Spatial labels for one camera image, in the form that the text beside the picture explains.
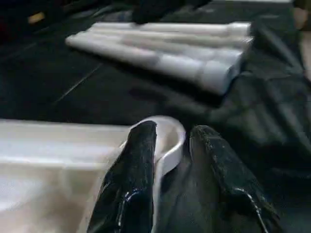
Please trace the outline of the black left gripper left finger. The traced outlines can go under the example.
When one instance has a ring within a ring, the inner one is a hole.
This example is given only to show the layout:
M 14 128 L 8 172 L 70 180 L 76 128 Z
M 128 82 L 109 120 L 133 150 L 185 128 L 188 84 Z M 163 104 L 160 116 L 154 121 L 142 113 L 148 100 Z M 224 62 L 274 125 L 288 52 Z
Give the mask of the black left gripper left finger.
M 156 137 L 153 121 L 131 129 L 122 152 L 105 175 L 87 232 L 151 232 Z

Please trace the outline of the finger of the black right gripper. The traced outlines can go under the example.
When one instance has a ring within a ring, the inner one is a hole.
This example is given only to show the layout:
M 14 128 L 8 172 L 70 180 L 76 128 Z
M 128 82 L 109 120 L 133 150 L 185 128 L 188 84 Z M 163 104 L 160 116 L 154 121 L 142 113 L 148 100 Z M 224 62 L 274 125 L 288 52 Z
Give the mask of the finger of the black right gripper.
M 139 0 L 132 11 L 132 21 L 136 24 L 155 22 L 180 8 L 198 8 L 210 0 Z

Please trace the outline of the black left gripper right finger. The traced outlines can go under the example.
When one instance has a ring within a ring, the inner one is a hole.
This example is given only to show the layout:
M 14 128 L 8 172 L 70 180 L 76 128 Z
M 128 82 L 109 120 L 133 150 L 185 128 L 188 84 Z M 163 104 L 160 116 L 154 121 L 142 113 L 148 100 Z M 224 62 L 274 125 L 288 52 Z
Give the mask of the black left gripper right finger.
M 206 125 L 195 126 L 190 134 L 190 153 L 207 158 L 205 164 L 216 182 L 225 216 L 249 216 L 263 233 L 283 232 L 279 215 L 262 185 L 218 132 Z

